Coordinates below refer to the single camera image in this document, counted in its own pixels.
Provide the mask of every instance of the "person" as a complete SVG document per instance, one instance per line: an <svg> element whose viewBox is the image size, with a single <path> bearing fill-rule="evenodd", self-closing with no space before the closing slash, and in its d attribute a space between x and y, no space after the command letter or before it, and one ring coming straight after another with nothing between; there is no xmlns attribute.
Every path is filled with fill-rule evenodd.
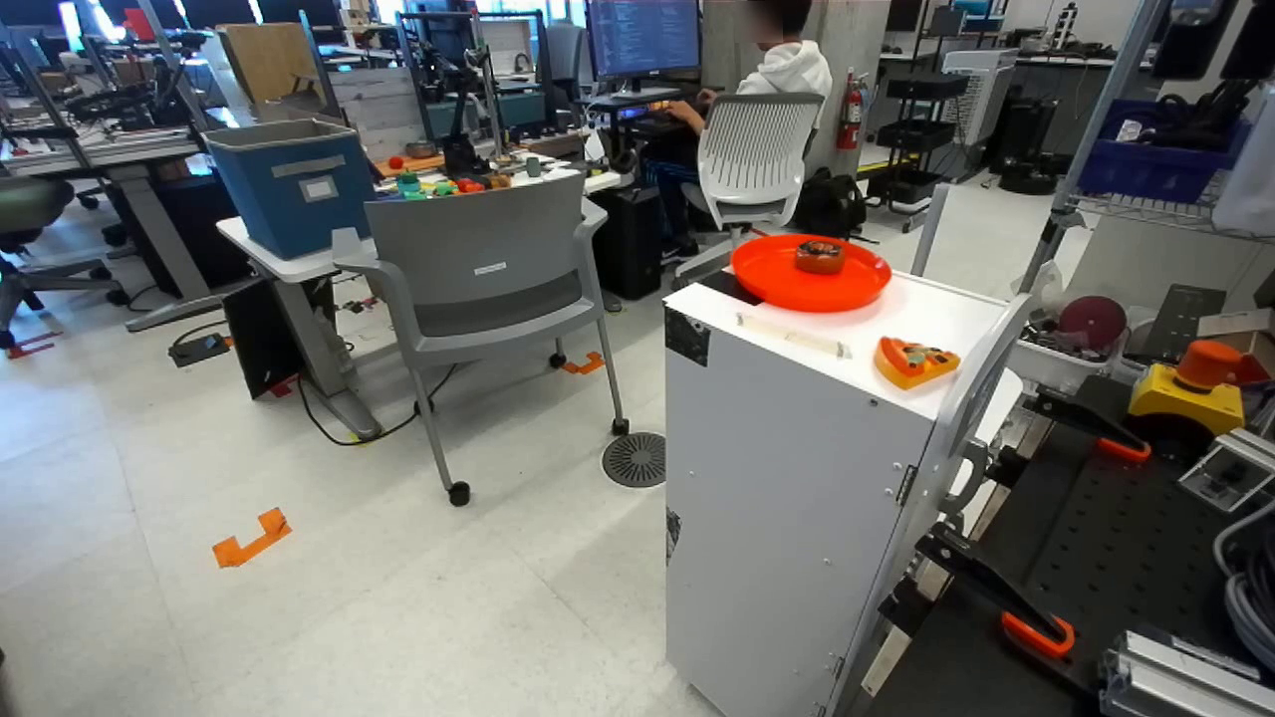
<svg viewBox="0 0 1275 717"><path fill-rule="evenodd" d="M738 82L738 95L780 95L780 91L832 91L832 71L811 38L800 38L811 0L749 0L754 43L759 65ZM654 114L674 114L695 138L710 118L685 100L648 103ZM694 253L680 184L694 184L694 152L674 152L674 159L648 159L646 184L660 192L660 229L665 246Z"/></svg>

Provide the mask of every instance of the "cabinet door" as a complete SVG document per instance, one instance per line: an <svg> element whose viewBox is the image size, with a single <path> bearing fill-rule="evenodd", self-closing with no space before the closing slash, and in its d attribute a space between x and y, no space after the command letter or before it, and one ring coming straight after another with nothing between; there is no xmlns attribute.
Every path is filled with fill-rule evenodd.
<svg viewBox="0 0 1275 717"><path fill-rule="evenodd" d="M818 711L873 613L928 422L730 335L669 350L669 659L721 711Z"/></svg>

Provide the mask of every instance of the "gray floor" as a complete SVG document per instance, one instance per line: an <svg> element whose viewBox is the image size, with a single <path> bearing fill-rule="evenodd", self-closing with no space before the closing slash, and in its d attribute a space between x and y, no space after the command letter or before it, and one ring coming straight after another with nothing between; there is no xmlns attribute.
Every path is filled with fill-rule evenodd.
<svg viewBox="0 0 1275 717"><path fill-rule="evenodd" d="M1049 200L958 187L931 274L1009 296L1042 216ZM908 264L917 229L867 236ZM41 249L59 246L82 246L74 220ZM124 323L69 296L14 323L54 347L0 363L14 717L710 711L665 665L660 491L600 473L600 373L548 373L541 354L459 369L439 410L474 504L450 508L417 424L332 446L293 394L252 402L229 354L176 369L167 343L204 319ZM358 350L387 343L383 314L342 323ZM660 431L658 300L626 302L613 335L632 424ZM401 373L371 394L387 422L406 410ZM270 504L289 536L219 568L211 545L257 535Z"/></svg>

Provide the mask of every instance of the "blue container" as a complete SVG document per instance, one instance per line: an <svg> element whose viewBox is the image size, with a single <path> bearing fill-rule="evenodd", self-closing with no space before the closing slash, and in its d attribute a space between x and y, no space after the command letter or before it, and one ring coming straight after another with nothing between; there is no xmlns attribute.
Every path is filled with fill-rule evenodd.
<svg viewBox="0 0 1275 717"><path fill-rule="evenodd" d="M371 167L349 127L263 124L205 132L211 159L268 249L293 260L332 246L334 225L366 236Z"/></svg>
<svg viewBox="0 0 1275 717"><path fill-rule="evenodd" d="M1139 100L1111 103L1098 144L1090 148L1081 192L1085 193L1146 193L1166 204L1200 204L1219 167L1233 163L1233 138L1228 152L1115 144L1124 118L1154 124L1159 106Z"/></svg>

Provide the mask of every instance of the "white shirt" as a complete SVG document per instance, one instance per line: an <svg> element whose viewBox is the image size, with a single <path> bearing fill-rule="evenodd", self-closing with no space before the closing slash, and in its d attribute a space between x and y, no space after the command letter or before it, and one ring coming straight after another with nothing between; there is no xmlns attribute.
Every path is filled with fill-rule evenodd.
<svg viewBox="0 0 1275 717"><path fill-rule="evenodd" d="M759 57L754 75L739 80L738 95L783 95L783 91L832 91L832 71L811 38L775 43Z"/></svg>

